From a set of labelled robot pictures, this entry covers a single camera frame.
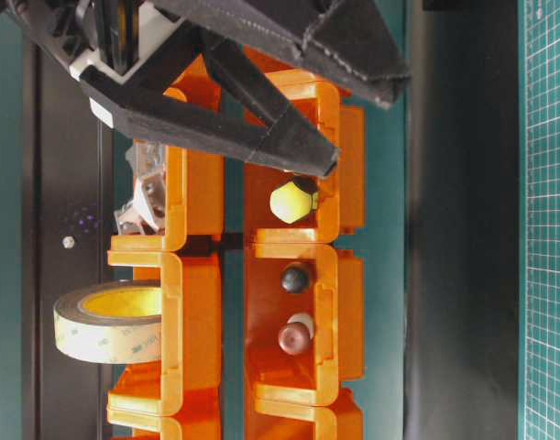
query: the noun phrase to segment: masking tape roll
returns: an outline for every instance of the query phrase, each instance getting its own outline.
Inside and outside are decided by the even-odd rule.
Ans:
[[[102,364],[160,359],[158,281],[117,281],[73,291],[53,312],[56,346],[71,358]]]

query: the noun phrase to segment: orange storage bin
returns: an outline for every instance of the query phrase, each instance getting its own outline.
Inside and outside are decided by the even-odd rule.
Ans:
[[[312,274],[299,294],[281,286],[281,274],[294,263]],[[363,376],[363,280],[363,262],[348,250],[320,244],[245,249],[245,368],[256,399],[327,406],[341,381]],[[280,348],[278,332],[299,313],[312,317],[314,336],[307,351],[291,356]]]
[[[283,223],[269,208],[271,193],[294,174],[245,165],[245,233],[258,243],[331,243],[365,225],[365,116],[343,105],[330,82],[302,70],[273,71],[268,78],[331,142],[341,148],[338,167],[316,178],[318,208],[294,224]]]
[[[363,413],[350,390],[329,407],[246,398],[246,440],[363,440]]]
[[[158,417],[109,410],[108,422],[133,428],[131,437],[120,440],[219,440],[221,414],[217,392],[195,392],[186,396],[186,405],[171,417]]]
[[[180,411],[186,393],[221,379],[218,257],[109,251],[108,264],[134,267],[136,280],[160,279],[161,361],[129,365],[108,394],[108,410],[150,415]]]
[[[221,90],[210,80],[200,57],[166,94],[217,111]],[[113,236],[111,249],[176,251],[183,248],[187,236],[220,238],[225,223],[224,158],[185,148],[166,147],[165,208],[164,235]]]

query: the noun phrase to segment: grid lines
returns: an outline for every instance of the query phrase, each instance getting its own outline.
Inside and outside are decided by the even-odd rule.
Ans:
[[[560,440],[560,0],[525,2],[523,438]]]

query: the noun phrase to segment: yellow ball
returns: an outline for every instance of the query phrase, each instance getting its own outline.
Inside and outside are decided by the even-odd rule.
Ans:
[[[316,209],[317,202],[318,191],[313,181],[294,179],[271,193],[269,207],[279,220],[291,225]]]

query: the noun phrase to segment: metal part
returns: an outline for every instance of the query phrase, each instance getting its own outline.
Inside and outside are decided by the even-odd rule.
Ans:
[[[306,325],[302,323],[289,323],[280,329],[278,343],[285,353],[297,356],[310,348],[312,339]]]
[[[133,201],[127,202],[121,209],[115,211],[116,230],[120,236],[132,234],[145,235],[143,218],[133,207]]]
[[[289,293],[302,293],[310,285],[308,270],[301,265],[290,265],[281,274],[281,287]]]
[[[115,211],[119,235],[145,235],[149,228],[158,233],[165,227],[165,156],[165,146],[157,142],[135,141],[126,151],[135,185],[133,198]]]
[[[72,249],[74,246],[76,246],[76,240],[73,236],[65,236],[62,239],[61,243],[65,249]]]
[[[156,171],[136,178],[132,207],[155,232],[166,225],[165,206],[166,188],[162,172]]]
[[[153,172],[165,172],[165,145],[135,140],[133,146],[126,151],[125,159],[131,166],[133,175],[140,178]]]

